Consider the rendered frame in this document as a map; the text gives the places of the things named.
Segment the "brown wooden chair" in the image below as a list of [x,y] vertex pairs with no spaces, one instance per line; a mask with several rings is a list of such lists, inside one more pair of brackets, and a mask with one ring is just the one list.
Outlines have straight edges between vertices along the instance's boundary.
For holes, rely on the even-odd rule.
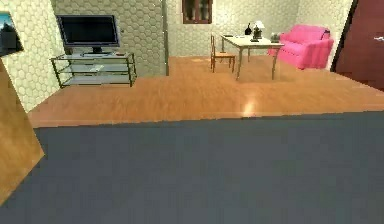
[[232,73],[235,69],[235,58],[236,56],[234,54],[230,54],[227,52],[216,52],[216,45],[215,45],[215,36],[213,34],[210,35],[210,69],[214,73],[216,68],[216,60],[217,59],[227,59],[229,61],[229,68],[231,69]]

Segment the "glass shelf television stand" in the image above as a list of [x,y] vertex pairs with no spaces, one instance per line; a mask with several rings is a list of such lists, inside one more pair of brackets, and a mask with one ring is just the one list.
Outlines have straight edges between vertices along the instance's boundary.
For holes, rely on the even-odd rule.
[[138,78],[135,55],[116,52],[103,54],[62,54],[51,58],[58,85],[64,88],[72,85],[128,84],[133,86]]

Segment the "framed landscape wall picture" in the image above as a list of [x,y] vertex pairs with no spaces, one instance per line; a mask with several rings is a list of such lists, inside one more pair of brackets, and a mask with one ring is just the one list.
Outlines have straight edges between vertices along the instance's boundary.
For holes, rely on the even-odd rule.
[[24,47],[15,28],[11,13],[0,11],[0,57],[21,52]]

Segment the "black flat television set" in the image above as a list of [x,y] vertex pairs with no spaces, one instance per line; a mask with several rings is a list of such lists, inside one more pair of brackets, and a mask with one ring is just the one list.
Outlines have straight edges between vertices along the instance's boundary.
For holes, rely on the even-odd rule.
[[65,48],[91,47],[102,54],[103,47],[119,47],[114,15],[57,15],[57,24]]

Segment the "light wooden cupboard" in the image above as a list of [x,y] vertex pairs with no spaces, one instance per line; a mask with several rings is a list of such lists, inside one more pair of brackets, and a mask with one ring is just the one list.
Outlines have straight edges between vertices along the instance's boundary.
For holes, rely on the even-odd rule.
[[5,204],[44,155],[0,58],[0,206]]

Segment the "dark wood framed window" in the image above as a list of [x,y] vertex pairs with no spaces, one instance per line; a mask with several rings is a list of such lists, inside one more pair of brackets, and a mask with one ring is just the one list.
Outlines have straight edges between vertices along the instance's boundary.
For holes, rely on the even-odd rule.
[[182,0],[184,24],[211,24],[213,0]]

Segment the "white shade table lamp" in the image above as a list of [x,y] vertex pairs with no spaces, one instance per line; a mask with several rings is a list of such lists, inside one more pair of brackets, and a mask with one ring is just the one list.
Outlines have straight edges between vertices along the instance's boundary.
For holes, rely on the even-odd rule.
[[257,20],[253,27],[253,41],[258,41],[262,38],[262,30],[265,28],[262,21]]

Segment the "pale wooden table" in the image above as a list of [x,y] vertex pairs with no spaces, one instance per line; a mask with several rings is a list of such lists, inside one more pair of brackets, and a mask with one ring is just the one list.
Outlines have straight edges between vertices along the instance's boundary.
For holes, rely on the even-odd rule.
[[224,43],[228,42],[234,47],[238,49],[238,62],[237,62],[237,70],[236,70],[236,79],[240,78],[241,67],[243,62],[243,51],[246,50],[250,52],[251,49],[274,49],[275,55],[273,56],[272,61],[272,69],[271,69],[271,79],[275,77],[275,66],[277,57],[280,49],[283,47],[282,43],[272,43],[267,38],[261,38],[257,42],[252,41],[251,37],[227,37],[225,35],[221,35],[221,49],[224,49]]

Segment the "dark red room door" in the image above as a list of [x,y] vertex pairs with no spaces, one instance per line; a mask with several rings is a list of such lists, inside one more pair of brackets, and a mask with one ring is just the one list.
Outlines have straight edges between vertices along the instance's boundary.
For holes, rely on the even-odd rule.
[[336,72],[384,91],[384,0],[358,0]]

